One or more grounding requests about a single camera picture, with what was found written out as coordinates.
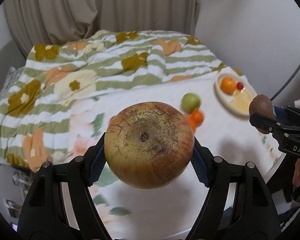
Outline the person's right hand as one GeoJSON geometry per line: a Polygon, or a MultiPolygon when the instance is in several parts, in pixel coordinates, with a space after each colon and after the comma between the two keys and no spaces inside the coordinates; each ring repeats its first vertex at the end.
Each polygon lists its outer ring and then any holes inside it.
{"type": "Polygon", "coordinates": [[[295,163],[295,171],[292,183],[296,187],[300,186],[300,159],[298,159],[295,163]]]}

